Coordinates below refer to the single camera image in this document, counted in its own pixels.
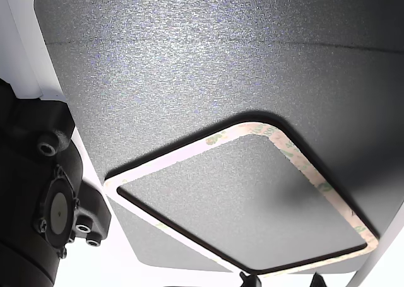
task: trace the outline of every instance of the black plastic component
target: black plastic component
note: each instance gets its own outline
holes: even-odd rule
[[[65,245],[76,237],[77,215],[95,223],[98,243],[107,236],[104,199],[87,184],[80,192],[83,164],[73,129],[65,103],[16,99],[0,80],[0,286],[52,286]]]
[[[100,243],[108,236],[111,213],[101,193],[84,181],[81,183],[78,199],[80,205],[76,210],[77,220],[74,224],[74,232],[77,237],[87,240],[88,234],[91,234],[90,239]]]
[[[243,272],[240,272],[240,277],[243,280],[241,287],[261,287],[261,281],[255,275],[246,276]]]
[[[318,273],[314,273],[310,287],[327,287],[327,285],[322,276],[320,276]]]

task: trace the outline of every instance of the textured plastic surface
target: textured plastic surface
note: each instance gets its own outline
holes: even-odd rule
[[[262,136],[244,136],[122,188],[250,269],[364,243]]]
[[[379,234],[404,198],[403,6],[402,0],[35,2],[101,178],[234,114],[262,110],[304,138]],[[134,251],[141,256],[140,246]],[[362,261],[322,270],[353,271]]]

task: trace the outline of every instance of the white circular disc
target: white circular disc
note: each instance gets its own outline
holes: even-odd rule
[[[52,206],[50,207],[50,227],[55,234],[60,235],[67,221],[68,203],[64,195],[58,192],[53,198]]]

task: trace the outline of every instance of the adhesive tape strip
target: adhesive tape strip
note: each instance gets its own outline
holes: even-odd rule
[[[342,197],[334,190],[334,188],[326,181],[326,179],[318,172],[318,170],[309,162],[303,155],[298,147],[277,127],[260,123],[260,122],[246,122],[233,125],[220,132],[212,134],[199,141],[193,142],[189,145],[183,146],[177,150],[171,151],[166,155],[156,158],[152,161],[144,163],[136,168],[132,168],[119,175],[111,177],[104,182],[104,189],[106,194],[113,199],[116,203],[126,208],[130,212],[136,214],[140,218],[149,222],[151,225],[162,230],[166,234],[182,242],[184,245],[199,252],[205,257],[215,261],[216,263],[226,267],[227,269],[239,273],[241,270],[228,261],[223,260],[218,255],[204,248],[200,244],[185,237],[178,231],[162,223],[152,215],[148,214],[141,208],[132,204],[117,192],[118,187],[137,180],[145,175],[157,172],[161,169],[167,168],[175,163],[184,161],[193,156],[199,155],[209,149],[223,145],[227,142],[233,141],[239,137],[248,134],[255,134],[267,137],[284,155],[285,157],[310,181],[310,183],[327,199],[328,202],[343,216],[349,225],[363,238],[366,242],[366,247],[355,252],[342,254],[338,257],[324,259],[316,262],[308,262],[296,267],[290,267],[279,271],[274,271],[262,274],[262,277],[272,276],[276,274],[292,273],[297,271],[304,271],[311,268],[325,266],[328,264],[344,261],[353,257],[368,254],[372,252],[378,245],[377,238],[366,227],[364,222],[356,215],[352,208],[342,199]]]

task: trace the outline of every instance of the gray textured panel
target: gray textured panel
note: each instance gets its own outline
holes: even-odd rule
[[[262,110],[297,131],[380,234],[404,198],[404,56],[380,51],[404,49],[403,7],[403,0],[35,1],[101,179],[206,126]],[[346,271],[342,264],[323,271]]]
[[[244,136],[123,188],[250,269],[364,243],[263,136]]]
[[[172,237],[135,216],[121,205],[110,201],[136,257],[144,264],[157,267],[174,267],[205,271],[228,270],[216,262],[190,249]]]

